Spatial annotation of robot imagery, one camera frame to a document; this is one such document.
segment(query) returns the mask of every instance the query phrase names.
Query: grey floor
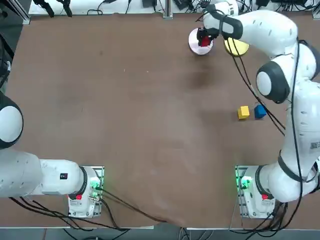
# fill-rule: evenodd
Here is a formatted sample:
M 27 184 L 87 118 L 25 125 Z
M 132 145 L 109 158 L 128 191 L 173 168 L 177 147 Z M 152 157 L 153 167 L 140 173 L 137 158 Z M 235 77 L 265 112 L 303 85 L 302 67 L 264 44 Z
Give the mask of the grey floor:
M 23 7 L 28 10 L 30 7 L 31 0 L 20 0 Z M 6 19 L 0 20 L 0 32 L 7 39 L 8 43 L 13 50 L 16 49 L 18 40 L 22 30 L 22 20 L 13 14 L 10 10 L 7 10 L 9 16 Z M 154 227 L 153 230 L 147 229 L 132 229 L 128 233 L 124 234 L 119 240 L 176 240 L 178 239 L 180 227 L 161 223 Z M 104 240 L 111 240 L 112 238 L 119 235 L 119 232 L 111 229 L 96 229 L 91 232 L 83 232 L 81 230 L 67 230 L 76 239 L 82 240 L 86 237 L 99 236 Z M 190 240 L 198 240 L 203 234 L 202 230 L 188 231 L 190 234 Z M 206 240 L 210 235 L 211 231 L 207 231 L 206 235 L 203 236 L 202 240 Z M 62 229 L 51 228 L 51 229 L 0 229 L 1 240 L 71 240 Z M 247 235 L 236 234 L 228 230 L 215 230 L 210 240 L 245 240 Z M 273 236 L 273 240 L 301 240 L 306 238 L 308 240 L 319 240 L 320 232 L 313 230 L 283 230 L 277 235 Z M 262 239 L 262 237 L 255 235 L 251 238 L 252 240 Z

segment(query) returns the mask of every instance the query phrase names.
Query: black cable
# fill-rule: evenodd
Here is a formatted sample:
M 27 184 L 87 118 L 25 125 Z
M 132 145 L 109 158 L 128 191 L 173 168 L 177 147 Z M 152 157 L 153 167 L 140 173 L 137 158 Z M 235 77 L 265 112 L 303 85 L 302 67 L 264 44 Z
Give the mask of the black cable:
M 280 124 L 280 126 L 281 126 L 284 130 L 286 129 L 286 127 L 276 118 L 276 116 L 273 115 L 273 113 L 265 106 L 264 103 L 262 103 L 262 100 L 261 100 L 261 99 L 254 93 L 254 91 L 252 90 L 252 88 L 251 88 L 252 85 L 251 85 L 251 82 L 250 82 L 250 80 L 249 80 L 249 77 L 248 77 L 248 74 L 247 74 L 247 70 L 246 70 L 245 64 L 244 64 L 244 62 L 242 61 L 242 57 L 241 57 L 241 55 L 239 54 L 239 51 L 238 51 L 237 46 L 236 46 L 236 44 L 235 44 L 235 40 L 234 40 L 233 38 L 232 38 L 232 41 L 233 41 L 233 45 L 234 45 L 234 48 L 235 48 L 235 50 L 236 50 L 236 53 L 238 54 L 238 56 L 239 56 L 239 58 L 240 58 L 240 61 L 241 61 L 241 64 L 242 64 L 242 67 L 243 67 L 243 70 L 244 70 L 246 79 L 247 79 L 247 81 L 248 81 L 248 84 L 247 84 L 246 80 L 244 79 L 243 75 L 241 74 L 241 71 L 240 71 L 239 67 L 237 67 L 238 64 L 237 64 L 237 62 L 236 62 L 235 57 L 234 57 L 233 54 L 231 53 L 231 56 L 232 56 L 232 58 L 233 58 L 233 61 L 234 61 L 235 65 L 236 65 L 236 67 L 237 67 L 237 69 L 238 69 L 238 71 L 239 71 L 239 73 L 240 73 L 240 75 L 241 75 L 241 77 L 242 77 L 242 80 L 244 80 L 244 83 L 246 83 L 246 86 L 250 89 L 251 93 L 252 93 L 252 94 L 254 95 L 254 97 L 258 100 L 258 102 L 263 106 L 264 110 L 266 111 L 266 113 L 267 113 L 268 116 L 270 117 L 271 121 L 272 121 L 273 124 L 276 126 L 276 128 L 282 133 L 282 135 L 285 135 L 285 134 L 283 133 L 283 131 L 279 128 L 279 126 L 275 123 L 275 121 L 273 120 L 273 118 L 278 122 L 278 124 Z M 228 43 L 229 49 L 231 50 L 231 48 L 230 48 L 230 43 L 229 43 L 229 39 L 227 40 L 227 43 Z
M 48 214 L 48 213 L 45 213 L 45 212 L 34 210 L 33 208 L 30 208 L 30 207 L 27 207 L 27 206 L 23 205 L 21 202 L 19 202 L 18 200 L 14 199 L 13 197 L 9 197 L 9 199 L 12 200 L 13 202 L 15 202 L 16 204 L 18 204 L 20 207 L 22 207 L 22 208 L 24 208 L 26 210 L 29 210 L 31 212 L 34 212 L 34 213 L 37 213 L 37 214 L 41 214 L 41 215 L 45 215 L 45 216 L 52 217 L 52 218 L 60 218 L 59 216 L 55 216 L 55 215 L 52 215 L 52 214 Z M 93 224 L 93 225 L 102 226 L 102 227 L 105 227 L 105 228 L 115 229 L 116 230 L 115 227 L 108 226 L 108 225 L 105 225 L 105 224 L 102 224 L 102 223 L 98 223 L 98 222 L 94 222 L 94 221 L 90 221 L 90 220 L 87 220 L 85 218 L 66 216 L 66 215 L 64 215 L 62 213 L 59 213 L 59 214 L 61 214 L 61 217 L 63 217 L 64 219 L 74 219 L 74 220 L 86 222 L 86 223 L 89 223 L 89 224 Z
M 238 3 L 241 3 L 242 6 L 245 6 L 246 7 L 246 10 L 250 10 L 250 8 L 248 7 L 248 5 L 246 4 L 246 2 L 243 0 L 243 1 L 239 1 L 239 0 L 236 0 Z
M 186 237 L 188 238 L 188 240 L 190 240 L 190 236 L 188 235 L 186 229 L 183 227 L 182 230 L 184 231 Z
M 82 230 L 82 231 L 85 231 L 85 232 L 91 232 L 93 231 L 93 229 L 84 229 L 82 227 L 80 227 L 73 219 L 70 219 L 70 221 L 72 221 L 74 223 L 74 225 L 77 226 L 74 227 L 72 226 L 68 221 L 64 220 L 64 218 L 62 216 L 65 216 L 63 213 L 61 212 L 58 212 L 58 211 L 52 211 L 52 210 L 49 210 L 48 208 L 46 208 L 45 206 L 41 205 L 40 203 L 38 203 L 37 201 L 35 200 L 32 200 L 33 203 L 39 205 L 40 207 L 37 207 L 29 202 L 27 202 L 22 196 L 20 197 L 20 199 L 29 207 L 31 208 L 34 208 L 34 209 L 39 209 L 39 210 L 42 210 L 42 211 L 45 211 L 45 212 L 49 212 L 55 216 L 58 216 L 58 218 L 60 218 L 62 221 L 64 221 L 67 225 L 69 225 L 71 228 L 75 229 L 75 230 Z
M 280 230 L 285 229 L 292 221 L 294 216 L 296 215 L 298 208 L 301 203 L 302 194 L 303 194 L 303 178 L 301 173 L 301 166 L 300 166 L 300 158 L 299 158 L 299 150 L 298 150 L 298 143 L 297 143 L 297 135 L 296 135 L 296 128 L 295 128 L 295 117 L 294 117 L 294 98 L 295 98 L 295 89 L 296 89 L 296 80 L 297 80 L 297 71 L 298 71 L 298 63 L 299 63 L 299 57 L 300 57 L 300 41 L 297 39 L 297 56 L 296 56 L 296 64 L 295 64 L 295 70 L 294 70 L 294 77 L 293 77 L 293 86 L 292 86 L 292 95 L 291 95 L 291 121 L 292 121 L 292 131 L 293 131 L 293 140 L 294 140 L 294 148 L 295 148 L 295 155 L 296 155 L 296 163 L 298 167 L 299 172 L 299 178 L 300 178 L 300 193 L 299 193 L 299 199 L 295 206 L 295 209 L 289 219 L 289 221 L 280 228 Z
M 116 240 L 116 239 L 120 238 L 122 235 L 126 234 L 126 233 L 129 232 L 129 231 L 130 231 L 130 229 L 128 229 L 128 230 L 126 230 L 125 232 L 121 233 L 120 235 L 112 238 L 111 240 Z
M 284 0 L 281 0 L 280 6 L 275 10 L 275 12 L 278 12 L 278 10 L 282 7 L 283 4 L 284 4 Z
M 229 43 L 229 39 L 227 39 L 227 44 L 229 49 L 231 50 L 231 46 Z M 255 97 L 255 99 L 263 106 L 263 108 L 265 109 L 266 113 L 268 114 L 269 118 L 271 119 L 272 123 L 276 126 L 276 128 L 279 130 L 279 132 L 284 136 L 285 133 L 280 129 L 280 127 L 275 123 L 274 119 L 285 129 L 285 126 L 283 126 L 283 124 L 273 115 L 272 112 L 270 112 L 270 110 L 265 106 L 265 104 L 261 101 L 261 99 L 255 94 L 255 92 L 252 90 L 252 88 L 250 87 L 250 85 L 248 84 L 248 82 L 245 80 L 245 77 L 242 75 L 241 70 L 238 66 L 238 63 L 234 57 L 234 55 L 231 53 L 230 54 L 233 62 L 235 64 L 235 67 L 237 68 L 242 80 L 244 81 L 245 85 L 248 87 L 248 89 L 250 90 L 250 92 L 253 94 L 253 96 Z
M 128 6 L 126 7 L 125 14 L 127 14 L 127 13 L 128 13 L 130 3 L 131 3 L 131 0 L 128 0 Z
M 72 236 L 67 230 L 65 230 L 64 228 L 62 229 L 63 231 L 65 231 L 66 234 L 69 235 L 70 238 L 74 239 L 74 240 L 78 240 L 77 238 L 75 238 L 74 236 Z
M 99 8 L 101 7 L 102 4 L 105 4 L 106 1 L 102 1 L 99 6 L 97 7 L 97 9 L 89 9 L 87 12 L 86 12 L 86 15 L 88 16 L 89 15 L 89 12 L 97 12 L 98 15 L 103 15 L 104 12 L 102 10 L 100 10 Z
M 141 211 L 140 209 L 136 208 L 135 206 L 132 206 L 131 204 L 127 203 L 126 201 L 122 200 L 121 198 L 117 197 L 116 195 L 112 194 L 111 192 L 109 192 L 109 191 L 107 191 L 107 190 L 104 190 L 103 188 L 96 187 L 95 189 L 105 192 L 106 194 L 114 197 L 115 199 L 117 199 L 117 200 L 120 201 L 121 203 L 125 204 L 125 205 L 128 206 L 129 208 L 135 210 L 136 212 L 138 212 L 138 213 L 146 216 L 147 218 L 149 218 L 149 219 L 151 219 L 151 220 L 154 220 L 154 221 L 157 221 L 157 222 L 160 222 L 160 223 L 166 223 L 166 222 L 167 222 L 167 221 L 165 221 L 165 220 L 161 220 L 161 219 L 158 219 L 158 218 L 156 218 L 156 217 L 150 216 L 149 214 Z
M 270 232 L 274 232 L 273 234 L 271 234 L 271 235 L 262 235 L 261 233 L 259 233 L 259 232 L 261 232 L 261 231 L 259 231 L 259 232 L 258 232 L 258 231 L 255 231 L 255 232 L 251 233 L 245 240 L 250 239 L 250 238 L 251 238 L 253 235 L 255 235 L 255 234 L 258 234 L 259 236 L 261 236 L 261 237 L 263 237 L 263 238 L 271 238 L 271 237 L 273 237 L 274 235 L 276 235 L 276 234 L 279 232 L 279 230 L 280 230 L 281 224 L 282 224 L 282 222 L 283 222 L 283 220 L 284 220 L 284 217 L 285 217 L 285 215 L 286 215 L 286 213 L 287 213 L 287 209 L 288 209 L 288 203 L 286 202 L 286 203 L 285 203 L 285 206 L 284 206 L 283 213 L 282 213 L 281 217 L 279 218 L 278 223 L 276 223 L 276 224 L 278 225 L 277 229 L 276 229 L 276 230 L 273 230 L 274 227 L 272 227 L 272 228 L 269 230 Z
M 224 12 L 219 10 L 219 9 L 215 9 L 212 12 L 214 13 L 221 13 L 222 15 L 224 15 Z M 204 14 L 202 14 L 197 20 L 195 20 L 195 22 L 199 22 L 201 18 L 203 18 L 203 16 L 207 15 L 209 12 L 206 11 Z
M 114 226 L 118 231 L 121 231 L 121 232 L 127 231 L 127 229 L 125 229 L 125 228 L 120 228 L 120 227 L 116 224 L 115 218 L 114 218 L 114 216 L 112 215 L 111 209 L 110 209 L 109 205 L 107 204 L 107 202 L 104 201 L 102 198 L 100 199 L 100 201 L 103 203 L 103 205 L 104 205 L 104 206 L 106 207 L 106 209 L 108 210 L 108 213 L 109 213 L 109 216 L 110 216 L 110 219 L 111 219 L 111 222 L 112 222 L 113 226 Z

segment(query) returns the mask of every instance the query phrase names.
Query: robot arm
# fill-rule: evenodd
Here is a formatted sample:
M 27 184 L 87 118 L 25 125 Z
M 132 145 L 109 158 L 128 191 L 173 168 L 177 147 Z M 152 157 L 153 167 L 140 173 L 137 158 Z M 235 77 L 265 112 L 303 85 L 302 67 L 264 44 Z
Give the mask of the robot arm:
M 0 198 L 68 195 L 68 212 L 73 217 L 99 216 L 100 191 L 93 185 L 102 187 L 103 180 L 95 169 L 64 159 L 39 159 L 12 149 L 23 126 L 20 108 L 0 91 Z
M 222 35 L 225 39 L 240 40 L 266 53 L 271 61 L 258 70 L 256 85 L 264 97 L 277 104 L 293 94 L 298 61 L 293 116 L 304 196 L 319 184 L 319 173 L 313 166 L 320 156 L 320 84 L 312 79 L 320 71 L 320 55 L 306 42 L 298 41 L 298 28 L 286 16 L 268 10 L 238 16 L 236 8 L 237 4 L 232 0 L 208 6 L 203 15 L 204 28 L 198 30 L 198 45 L 203 47 L 202 40 L 206 36 L 214 39 Z M 242 178 L 248 181 L 243 195 L 251 218 L 267 217 L 274 208 L 275 199 L 285 203 L 299 198 L 300 177 L 291 111 L 289 102 L 284 144 L 278 161 L 264 166 L 249 166 Z

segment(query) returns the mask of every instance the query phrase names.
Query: brown table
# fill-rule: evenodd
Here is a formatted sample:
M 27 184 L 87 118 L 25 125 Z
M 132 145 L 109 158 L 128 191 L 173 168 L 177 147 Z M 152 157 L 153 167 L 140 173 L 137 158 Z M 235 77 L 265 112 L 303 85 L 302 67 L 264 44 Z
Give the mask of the brown table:
M 283 137 L 267 117 L 238 121 L 237 108 L 253 109 L 256 101 L 221 38 L 207 56 L 189 51 L 197 17 L 34 18 L 23 28 L 7 90 L 25 121 L 15 148 L 104 165 L 107 189 L 168 222 L 228 228 L 237 196 L 235 165 L 273 163 Z M 292 19 L 299 37 L 320 49 L 319 22 L 309 13 Z M 251 47 L 243 60 L 255 82 L 267 57 Z M 285 121 L 285 105 L 267 105 Z M 304 197 L 290 227 L 320 229 L 319 201 L 319 193 Z M 66 197 L 42 196 L 41 202 L 67 211 Z M 155 224 L 109 202 L 121 226 Z M 0 206 L 2 227 L 64 226 L 7 199 Z M 234 216 L 232 227 L 240 228 L 238 207 Z M 95 220 L 111 225 L 106 212 Z

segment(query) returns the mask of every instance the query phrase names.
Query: cable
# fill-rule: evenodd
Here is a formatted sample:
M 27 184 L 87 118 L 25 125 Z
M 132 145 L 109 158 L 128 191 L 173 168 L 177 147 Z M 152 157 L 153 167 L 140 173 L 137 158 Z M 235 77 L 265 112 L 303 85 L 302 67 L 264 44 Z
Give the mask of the cable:
M 128 0 L 128 6 L 126 7 L 125 14 L 127 14 L 127 13 L 128 13 L 130 3 L 131 3 L 131 0 Z
M 140 209 L 136 208 L 135 206 L 132 206 L 131 204 L 127 203 L 126 201 L 122 200 L 121 198 L 117 197 L 116 195 L 112 194 L 111 192 L 109 192 L 109 191 L 107 191 L 107 190 L 104 190 L 104 189 L 101 188 L 101 187 L 96 187 L 95 189 L 105 192 L 106 194 L 114 197 L 115 199 L 117 199 L 117 200 L 120 201 L 121 203 L 125 204 L 125 205 L 128 206 L 129 208 L 135 210 L 136 212 L 138 212 L 138 213 L 146 216 L 147 218 L 149 218 L 149 219 L 151 219 L 151 220 L 154 220 L 154 221 L 157 221 L 157 222 L 160 222 L 160 223 L 166 223 L 166 222 L 167 222 L 167 221 L 165 221 L 165 220 L 161 220 L 161 219 L 158 219 L 158 218 L 156 218 L 156 217 L 150 216 L 149 214 L 145 213 L 144 211 L 141 211 Z
M 298 150 L 298 143 L 297 143 L 297 135 L 296 135 L 296 128 L 295 128 L 295 117 L 294 117 L 294 98 L 295 98 L 295 89 L 296 89 L 296 80 L 297 80 L 297 71 L 298 71 L 298 63 L 299 63 L 299 57 L 300 57 L 300 41 L 297 39 L 297 56 L 296 56 L 296 64 L 295 64 L 295 70 L 294 70 L 294 77 L 293 77 L 293 86 L 292 86 L 292 95 L 291 95 L 291 121 L 292 121 L 292 131 L 293 131 L 293 140 L 294 140 L 294 148 L 295 148 L 295 155 L 296 155 L 296 163 L 298 167 L 299 172 L 299 178 L 300 178 L 300 193 L 299 193 L 299 199 L 295 206 L 295 209 L 289 219 L 289 221 L 281 227 L 280 230 L 285 229 L 292 221 L 294 216 L 296 215 L 298 208 L 300 206 L 301 200 L 302 200 L 302 194 L 303 194 L 303 178 L 301 173 L 301 166 L 300 166 L 300 158 L 299 158 L 299 150 Z
M 230 46 L 230 43 L 229 43 L 229 39 L 227 39 L 227 44 L 228 44 L 228 47 L 229 49 L 231 49 L 231 46 Z M 235 50 L 237 51 L 237 53 L 239 54 L 238 52 L 238 49 L 236 47 L 236 45 L 234 45 L 234 48 Z M 272 112 L 265 106 L 265 104 L 261 101 L 261 99 L 256 95 L 256 93 L 253 91 L 253 89 L 250 87 L 249 83 L 245 80 L 245 77 L 242 75 L 241 73 L 241 70 L 238 66 L 238 63 L 235 59 L 235 57 L 233 56 L 233 54 L 230 54 L 232 59 L 233 59 L 233 62 L 235 64 L 235 67 L 237 68 L 242 80 L 244 81 L 245 85 L 248 87 L 248 89 L 250 90 L 250 92 L 253 94 L 253 96 L 255 97 L 255 99 L 263 106 L 263 108 L 265 109 L 266 113 L 268 114 L 269 118 L 271 119 L 272 123 L 276 126 L 276 128 L 279 130 L 279 132 L 284 136 L 285 133 L 280 129 L 280 127 L 275 123 L 274 119 L 281 125 L 281 127 L 283 127 L 285 129 L 285 126 L 272 114 Z
M 14 199 L 13 197 L 9 197 L 9 199 L 12 200 L 13 202 L 15 202 L 16 204 L 18 204 L 20 207 L 22 207 L 22 208 L 24 208 L 26 210 L 29 210 L 31 212 L 34 212 L 34 213 L 37 213 L 37 214 L 41 214 L 41 215 L 45 215 L 45 216 L 52 217 L 52 218 L 60 218 L 60 216 L 48 214 L 48 213 L 45 213 L 45 212 L 42 212 L 42 211 L 34 210 L 33 208 L 30 208 L 30 207 L 27 207 L 27 206 L 23 205 L 21 202 L 19 202 L 18 200 Z M 116 230 L 115 227 L 108 226 L 108 225 L 105 225 L 105 224 L 102 224 L 102 223 L 98 223 L 98 222 L 94 222 L 94 221 L 90 221 L 90 220 L 87 220 L 85 218 L 66 216 L 66 215 L 64 215 L 64 214 L 62 214 L 60 212 L 57 212 L 57 211 L 52 211 L 52 212 L 61 214 L 61 217 L 63 217 L 64 219 L 65 218 L 66 219 L 74 219 L 74 220 L 86 222 L 86 223 L 89 223 L 89 224 L 93 224 L 93 225 L 102 226 L 102 227 L 105 227 L 105 228 L 115 229 Z
M 98 15 L 103 15 L 104 12 L 102 10 L 100 10 L 99 8 L 101 7 L 102 4 L 105 4 L 106 1 L 102 1 L 99 6 L 97 7 L 97 9 L 89 9 L 87 12 L 86 12 L 86 15 L 88 16 L 89 15 L 89 12 L 97 12 Z
M 39 205 L 40 207 L 37 207 L 35 205 L 32 205 L 31 203 L 27 202 L 22 196 L 20 197 L 20 199 L 29 207 L 31 208 L 34 208 L 34 209 L 39 209 L 39 210 L 43 210 L 45 212 L 49 212 L 55 216 L 57 216 L 58 218 L 60 218 L 62 221 L 64 221 L 67 225 L 69 225 L 71 228 L 75 229 L 75 230 L 82 230 L 82 231 L 85 231 L 85 232 L 91 232 L 93 231 L 93 229 L 84 229 L 82 227 L 80 227 L 73 219 L 70 219 L 74 225 L 76 225 L 78 228 L 72 226 L 68 221 L 64 220 L 64 218 L 62 217 L 64 214 L 61 213 L 61 212 L 58 212 L 58 211 L 51 211 L 49 210 L 48 208 L 46 208 L 45 206 L 41 205 L 40 203 L 38 203 L 37 201 L 33 200 L 32 202 Z
M 212 232 L 209 234 L 209 236 L 205 239 L 208 240 L 209 238 L 211 238 L 211 236 L 214 234 L 214 230 L 212 230 Z
M 183 227 L 182 230 L 184 231 L 184 233 L 187 236 L 188 240 L 190 240 L 190 236 L 188 235 L 186 229 Z
M 282 7 L 283 4 L 284 4 L 284 0 L 281 0 L 280 6 L 275 10 L 275 12 L 278 12 L 278 10 Z
M 165 11 L 165 8 L 164 8 L 164 6 L 162 5 L 162 2 L 161 2 L 161 0 L 159 0 L 159 3 L 160 3 L 160 6 L 161 6 L 161 9 L 162 9 L 162 11 L 165 13 L 166 11 Z
M 111 240 L 116 240 L 116 239 L 120 238 L 122 235 L 126 234 L 126 233 L 129 232 L 129 231 L 130 231 L 130 229 L 128 229 L 128 230 L 126 230 L 125 232 L 121 233 L 120 235 L 112 238 Z
M 241 3 L 242 6 L 246 7 L 246 11 L 250 10 L 250 8 L 248 7 L 248 5 L 246 4 L 246 2 L 244 0 L 242 1 L 239 1 L 239 0 L 236 0 L 238 3 Z
M 66 234 L 69 235 L 70 238 L 74 239 L 74 240 L 78 240 L 77 238 L 75 238 L 74 236 L 72 236 L 67 230 L 65 230 L 64 228 L 62 229 L 63 231 L 65 231 Z
M 124 229 L 124 228 L 120 228 L 117 224 L 116 224 L 116 221 L 115 221 L 115 218 L 114 216 L 112 215 L 112 212 L 111 212 L 111 209 L 109 207 L 109 205 L 107 204 L 106 201 L 104 201 L 102 198 L 100 199 L 100 201 L 103 203 L 103 205 L 106 207 L 106 209 L 108 210 L 108 213 L 109 213 L 109 216 L 111 218 L 111 222 L 113 224 L 113 226 L 118 230 L 118 231 L 126 231 L 127 229 Z
M 261 101 L 261 99 L 256 95 L 256 93 L 253 91 L 253 87 L 252 87 L 252 84 L 251 84 L 251 82 L 250 82 L 250 80 L 249 80 L 249 77 L 248 77 L 248 74 L 247 74 L 247 69 L 246 69 L 246 67 L 245 67 L 245 64 L 244 64 L 244 62 L 243 62 L 243 60 L 242 60 L 242 57 L 241 57 L 241 55 L 239 54 L 239 51 L 238 51 L 238 48 L 237 48 L 237 46 L 236 46 L 236 43 L 235 43 L 235 40 L 232 38 L 232 41 L 233 41 L 233 45 L 234 45 L 234 48 L 235 48 L 235 50 L 236 50 L 236 53 L 238 54 L 238 56 L 239 56 L 239 59 L 240 59 L 240 61 L 241 61 L 241 64 L 242 64 L 242 67 L 243 67 L 243 70 L 244 70 L 244 73 L 245 73 L 245 76 L 246 76 L 246 79 L 247 79 L 247 81 L 248 81 L 248 83 L 249 83 L 249 86 L 250 86 L 250 89 L 252 90 L 251 92 L 253 93 L 253 95 L 255 96 L 255 98 L 258 100 L 258 102 L 263 106 L 263 108 L 265 109 L 265 111 L 268 113 L 268 116 L 270 117 L 270 115 L 280 124 L 280 126 L 283 128 L 283 129 L 286 129 L 286 127 L 272 114 L 272 112 L 271 111 L 269 111 L 269 109 L 262 103 L 262 101 Z

